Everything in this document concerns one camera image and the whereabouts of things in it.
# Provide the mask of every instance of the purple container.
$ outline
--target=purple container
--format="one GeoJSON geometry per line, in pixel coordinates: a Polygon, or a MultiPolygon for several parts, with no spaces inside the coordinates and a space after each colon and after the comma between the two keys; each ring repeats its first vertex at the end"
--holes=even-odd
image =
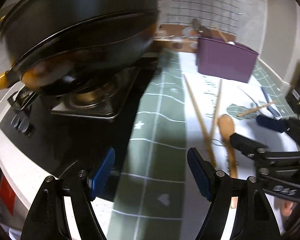
{"type": "Polygon", "coordinates": [[[201,74],[248,83],[257,56],[237,42],[231,45],[221,38],[199,38],[196,65],[201,74]]]}

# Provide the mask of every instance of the stove knob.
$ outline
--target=stove knob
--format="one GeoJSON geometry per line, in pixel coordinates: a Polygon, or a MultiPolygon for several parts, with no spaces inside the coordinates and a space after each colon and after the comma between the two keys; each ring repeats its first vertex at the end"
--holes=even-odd
{"type": "Polygon", "coordinates": [[[34,127],[33,125],[30,123],[29,119],[27,117],[25,117],[22,121],[21,121],[21,124],[19,125],[19,128],[18,130],[29,136],[31,135],[33,132],[34,132],[34,127]]]}
{"type": "Polygon", "coordinates": [[[13,126],[13,128],[18,129],[20,123],[21,123],[20,117],[16,114],[10,124],[13,126]]]}

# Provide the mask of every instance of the red object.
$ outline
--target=red object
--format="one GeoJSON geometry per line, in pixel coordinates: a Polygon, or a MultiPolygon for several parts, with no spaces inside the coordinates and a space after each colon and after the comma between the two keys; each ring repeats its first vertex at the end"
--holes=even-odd
{"type": "Polygon", "coordinates": [[[13,189],[11,188],[10,184],[4,176],[2,176],[0,182],[0,198],[6,205],[10,214],[13,215],[13,207],[14,201],[16,199],[16,194],[14,193],[13,189]]]}

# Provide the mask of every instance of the black stovetop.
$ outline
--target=black stovetop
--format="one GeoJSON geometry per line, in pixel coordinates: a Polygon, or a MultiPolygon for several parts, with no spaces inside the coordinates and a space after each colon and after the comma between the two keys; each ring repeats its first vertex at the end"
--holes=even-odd
{"type": "MultiPolygon", "coordinates": [[[[121,113],[113,120],[54,115],[38,97],[32,103],[30,123],[35,131],[29,137],[12,127],[12,108],[0,123],[0,129],[28,158],[57,178],[76,174],[97,163],[110,147],[115,150],[114,168],[121,171],[139,100],[150,82],[155,58],[142,58],[140,72],[121,113]]],[[[113,201],[120,176],[109,176],[101,197],[113,201]]]]}

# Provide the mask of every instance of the frying pan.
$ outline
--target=frying pan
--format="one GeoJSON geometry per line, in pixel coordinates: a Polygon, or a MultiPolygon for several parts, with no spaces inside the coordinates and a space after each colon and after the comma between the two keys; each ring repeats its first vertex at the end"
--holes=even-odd
{"type": "Polygon", "coordinates": [[[101,84],[149,48],[157,0],[20,0],[0,25],[11,69],[0,89],[18,81],[63,95],[101,84]]]}

